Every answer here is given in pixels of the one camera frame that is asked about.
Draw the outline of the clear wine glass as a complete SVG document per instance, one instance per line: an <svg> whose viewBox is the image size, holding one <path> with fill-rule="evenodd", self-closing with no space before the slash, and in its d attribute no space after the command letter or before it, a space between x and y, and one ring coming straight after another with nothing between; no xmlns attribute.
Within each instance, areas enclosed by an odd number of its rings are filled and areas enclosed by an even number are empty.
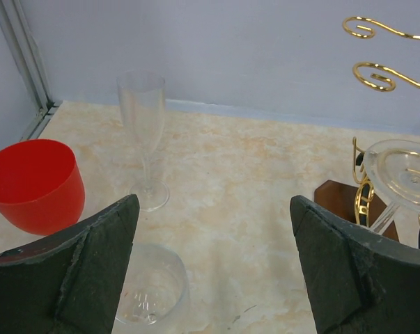
<svg viewBox="0 0 420 334"><path fill-rule="evenodd" d="M140 209L153 212L170 196L168 186L152 177L150 159L164 130L165 79L151 71L130 70L117 78L120 115L125 132L143 166L143 177L132 185Z"/></svg>
<svg viewBox="0 0 420 334"><path fill-rule="evenodd" d="M367 148L363 165L374 188L390 200L373 232L383 234L400 208L420 214L420 143L379 141Z"/></svg>
<svg viewBox="0 0 420 334"><path fill-rule="evenodd" d="M135 243L114 322L117 333L186 333L189 281L185 265L159 244Z"/></svg>

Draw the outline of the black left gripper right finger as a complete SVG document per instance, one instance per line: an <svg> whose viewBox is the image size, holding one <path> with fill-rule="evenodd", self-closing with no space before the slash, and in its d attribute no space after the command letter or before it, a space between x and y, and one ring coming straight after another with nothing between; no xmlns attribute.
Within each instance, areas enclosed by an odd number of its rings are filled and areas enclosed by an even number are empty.
<svg viewBox="0 0 420 334"><path fill-rule="evenodd" d="M304 196L290 216L318 333L420 333L420 250Z"/></svg>

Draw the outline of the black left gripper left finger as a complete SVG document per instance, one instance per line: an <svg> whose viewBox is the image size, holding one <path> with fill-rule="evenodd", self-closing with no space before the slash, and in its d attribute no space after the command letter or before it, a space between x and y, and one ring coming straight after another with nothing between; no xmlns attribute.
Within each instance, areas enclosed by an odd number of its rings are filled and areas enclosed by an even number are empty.
<svg viewBox="0 0 420 334"><path fill-rule="evenodd" d="M128 195L0 254L0 333L111 333L139 217Z"/></svg>

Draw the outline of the red plastic wine glass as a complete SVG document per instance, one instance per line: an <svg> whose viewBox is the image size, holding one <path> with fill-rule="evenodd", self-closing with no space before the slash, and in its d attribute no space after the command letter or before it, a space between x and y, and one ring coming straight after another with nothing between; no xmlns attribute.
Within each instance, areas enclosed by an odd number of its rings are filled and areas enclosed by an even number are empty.
<svg viewBox="0 0 420 334"><path fill-rule="evenodd" d="M33 139L0 151L0 213L15 227L50 235L74 225L85 203L73 150L51 139Z"/></svg>

